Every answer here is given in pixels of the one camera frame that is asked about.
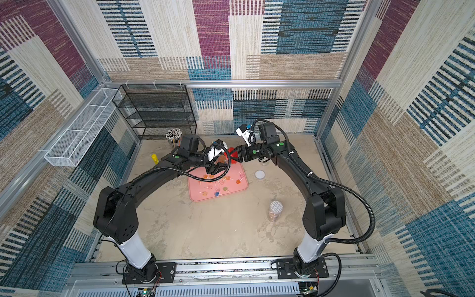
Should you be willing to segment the red jar lid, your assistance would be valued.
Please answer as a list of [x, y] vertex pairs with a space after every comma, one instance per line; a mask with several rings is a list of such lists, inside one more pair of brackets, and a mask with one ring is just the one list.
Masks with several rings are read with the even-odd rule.
[[239, 160], [239, 154], [234, 147], [228, 149], [228, 153], [231, 157], [231, 163], [237, 163]]

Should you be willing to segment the white jar lid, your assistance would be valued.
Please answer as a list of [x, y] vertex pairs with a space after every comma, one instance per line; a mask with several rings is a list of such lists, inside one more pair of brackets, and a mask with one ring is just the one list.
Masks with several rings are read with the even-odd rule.
[[264, 178], [265, 178], [265, 172], [262, 171], [262, 170], [257, 170], [257, 171], [255, 172], [255, 177], [256, 177], [257, 179], [264, 179]]

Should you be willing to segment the patterned lid candy jar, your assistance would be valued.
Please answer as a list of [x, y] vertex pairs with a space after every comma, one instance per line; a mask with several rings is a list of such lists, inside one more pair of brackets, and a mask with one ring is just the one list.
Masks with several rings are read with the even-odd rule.
[[273, 200], [269, 205], [268, 220], [276, 222], [283, 211], [283, 204], [278, 200]]

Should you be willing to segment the red lid candy jar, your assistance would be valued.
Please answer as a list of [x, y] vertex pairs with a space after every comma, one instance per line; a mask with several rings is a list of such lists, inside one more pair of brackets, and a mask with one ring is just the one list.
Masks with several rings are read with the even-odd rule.
[[219, 165], [227, 166], [229, 164], [229, 159], [226, 155], [221, 155], [216, 161]]

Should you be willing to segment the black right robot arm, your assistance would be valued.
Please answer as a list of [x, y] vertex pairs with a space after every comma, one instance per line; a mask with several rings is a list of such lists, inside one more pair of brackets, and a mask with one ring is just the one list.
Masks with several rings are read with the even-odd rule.
[[280, 139], [274, 123], [265, 121], [259, 125], [256, 136], [253, 125], [242, 124], [236, 129], [246, 142], [236, 147], [239, 162], [269, 159], [283, 170], [300, 190], [306, 206], [303, 212], [304, 238], [294, 250], [293, 266], [298, 277], [309, 277], [324, 265], [323, 251], [330, 239], [346, 225], [345, 195], [326, 181], [311, 178], [313, 172], [304, 163], [288, 137]]

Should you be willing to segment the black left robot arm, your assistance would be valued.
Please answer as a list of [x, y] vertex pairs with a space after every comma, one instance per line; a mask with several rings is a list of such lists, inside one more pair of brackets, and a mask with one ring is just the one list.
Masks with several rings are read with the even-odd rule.
[[219, 157], [230, 156], [226, 143], [219, 139], [200, 149], [204, 144], [199, 136], [186, 135], [180, 146], [162, 157], [152, 169], [126, 184], [100, 191], [93, 224], [125, 257], [124, 284], [153, 283], [159, 278], [156, 258], [138, 234], [138, 206], [176, 178], [187, 176], [200, 181], [200, 177], [192, 175], [194, 169], [205, 168], [209, 174], [229, 172], [229, 164], [218, 162]]

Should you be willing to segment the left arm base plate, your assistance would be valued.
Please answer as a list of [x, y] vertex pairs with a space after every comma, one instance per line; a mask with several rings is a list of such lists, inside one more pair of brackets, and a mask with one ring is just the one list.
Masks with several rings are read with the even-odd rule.
[[173, 283], [175, 278], [177, 263], [175, 262], [155, 262], [149, 263], [144, 268], [138, 269], [127, 264], [122, 275], [123, 285], [138, 284], [162, 284]]

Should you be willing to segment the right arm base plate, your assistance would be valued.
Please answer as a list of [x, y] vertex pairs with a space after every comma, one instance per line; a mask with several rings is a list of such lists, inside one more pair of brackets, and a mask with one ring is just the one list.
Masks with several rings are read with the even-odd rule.
[[327, 264], [323, 257], [310, 263], [301, 262], [297, 257], [281, 258], [271, 263], [271, 269], [277, 271], [279, 279], [329, 277]]

